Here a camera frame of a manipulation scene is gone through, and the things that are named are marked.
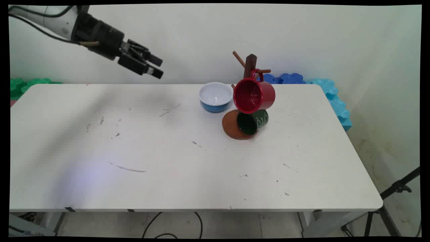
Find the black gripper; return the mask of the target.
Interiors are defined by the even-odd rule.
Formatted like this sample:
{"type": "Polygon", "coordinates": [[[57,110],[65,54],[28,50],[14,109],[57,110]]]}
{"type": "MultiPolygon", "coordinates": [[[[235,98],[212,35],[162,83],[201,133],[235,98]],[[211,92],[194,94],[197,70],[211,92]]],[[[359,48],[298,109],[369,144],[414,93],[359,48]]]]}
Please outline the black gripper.
{"type": "Polygon", "coordinates": [[[161,79],[164,72],[159,69],[163,60],[153,55],[149,48],[129,39],[113,26],[94,18],[88,13],[78,13],[71,33],[71,40],[88,50],[114,60],[118,64],[137,73],[161,79]]]}

